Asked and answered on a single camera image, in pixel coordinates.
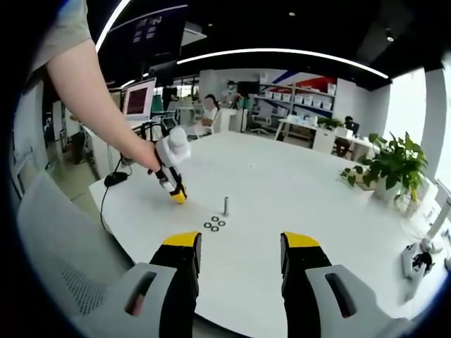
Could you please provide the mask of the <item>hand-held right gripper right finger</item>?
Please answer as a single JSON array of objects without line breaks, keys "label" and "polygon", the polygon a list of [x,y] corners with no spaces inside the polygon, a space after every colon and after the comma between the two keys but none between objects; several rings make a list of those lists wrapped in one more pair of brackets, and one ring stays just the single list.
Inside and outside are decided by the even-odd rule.
[{"label": "hand-held right gripper right finger", "polygon": [[413,324],[392,318],[375,292],[343,265],[333,265],[313,238],[280,235],[281,293],[289,337],[407,337]]}]

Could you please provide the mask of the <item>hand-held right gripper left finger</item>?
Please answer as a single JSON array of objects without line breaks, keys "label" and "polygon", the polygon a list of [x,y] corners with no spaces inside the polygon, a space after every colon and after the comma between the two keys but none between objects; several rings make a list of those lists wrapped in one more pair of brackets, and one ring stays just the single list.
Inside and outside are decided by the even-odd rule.
[{"label": "hand-held right gripper left finger", "polygon": [[83,337],[191,337],[199,295],[202,235],[171,235],[148,263],[108,288],[103,303],[77,317]]}]

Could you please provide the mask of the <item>person's left hand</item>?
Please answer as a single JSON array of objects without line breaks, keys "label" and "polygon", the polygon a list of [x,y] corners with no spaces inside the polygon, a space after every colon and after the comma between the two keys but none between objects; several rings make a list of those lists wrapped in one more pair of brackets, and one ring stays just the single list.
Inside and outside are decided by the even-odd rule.
[{"label": "person's left hand", "polygon": [[161,169],[161,164],[156,156],[155,146],[151,142],[138,139],[131,146],[131,156],[135,162],[152,173],[157,173]]}]

